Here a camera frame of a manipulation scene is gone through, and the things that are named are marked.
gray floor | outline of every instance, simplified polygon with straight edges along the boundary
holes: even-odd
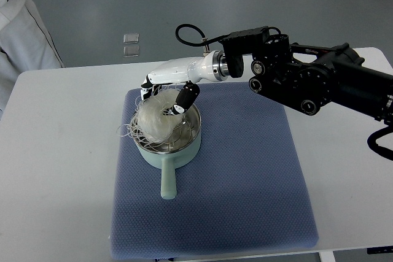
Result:
[[[331,47],[377,47],[393,64],[392,0],[34,0],[67,67],[163,61],[201,55],[180,44],[174,30],[198,25],[210,38],[242,29],[276,26],[291,42]],[[140,55],[123,57],[123,35],[140,34]],[[196,34],[182,31],[186,39]],[[392,254],[336,252],[341,261],[392,261]],[[256,259],[319,261],[318,255]]]

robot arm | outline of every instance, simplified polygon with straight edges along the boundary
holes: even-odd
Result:
[[[204,42],[193,44],[182,40],[179,29],[197,29]],[[180,25],[176,37],[184,44],[205,46],[220,42],[224,52],[211,52],[204,58],[185,58],[162,64],[149,73],[142,84],[142,98],[155,94],[155,88],[169,83],[185,83],[175,105],[168,114],[181,114],[193,104],[199,94],[196,85],[201,79],[224,81],[230,75],[241,77],[243,55],[251,54],[253,76],[250,89],[262,96],[298,110],[315,115],[329,102],[383,120],[387,128],[377,131],[368,139],[369,147],[393,160],[393,151],[376,144],[381,136],[393,132],[393,76],[362,67],[361,58],[348,44],[332,48],[290,44],[288,35],[275,27],[261,27],[233,32],[206,42],[200,29]],[[314,55],[312,63],[296,60],[294,53]]]

black cable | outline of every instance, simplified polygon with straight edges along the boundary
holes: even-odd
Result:
[[[267,27],[267,29],[266,29],[266,30],[270,30],[270,29],[272,29],[272,30],[276,30],[276,31],[277,31],[277,33],[278,33],[279,35],[281,35],[281,31],[280,31],[280,29],[279,29],[279,28],[277,28],[277,27]]]
[[[386,147],[380,147],[377,143],[376,140],[388,135],[390,133],[393,133],[393,126],[388,126],[385,127],[381,130],[378,130],[376,132],[374,132],[373,134],[370,135],[370,137],[367,139],[367,144],[368,147],[376,152],[377,154],[379,154],[380,156],[383,156],[384,158],[393,161],[393,150],[390,150]]]
[[[192,28],[192,29],[196,30],[201,35],[202,38],[206,38],[206,36],[202,32],[202,30],[200,28],[198,28],[197,26],[194,26],[194,25],[191,25],[191,24],[181,24],[181,25],[177,26],[177,28],[175,30],[175,33],[174,33],[175,36],[176,36],[176,39],[180,43],[183,43],[185,45],[192,46],[192,47],[199,47],[199,46],[209,45],[209,44],[215,43],[215,42],[220,41],[220,40],[224,39],[225,37],[229,36],[229,34],[221,35],[221,36],[213,38],[211,40],[207,40],[207,41],[200,42],[200,43],[193,43],[193,42],[185,41],[184,39],[182,39],[179,36],[179,31],[180,31],[181,28]]]

white robotic hand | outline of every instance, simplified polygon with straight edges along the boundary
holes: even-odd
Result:
[[[162,85],[185,83],[168,115],[183,114],[199,95],[200,80],[225,81],[229,76],[223,51],[213,51],[203,57],[170,60],[150,72],[141,85],[142,100],[157,94]]]

pot handle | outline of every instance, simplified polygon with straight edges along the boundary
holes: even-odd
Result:
[[[174,199],[176,195],[174,161],[172,159],[163,158],[161,166],[161,197],[163,199]]]

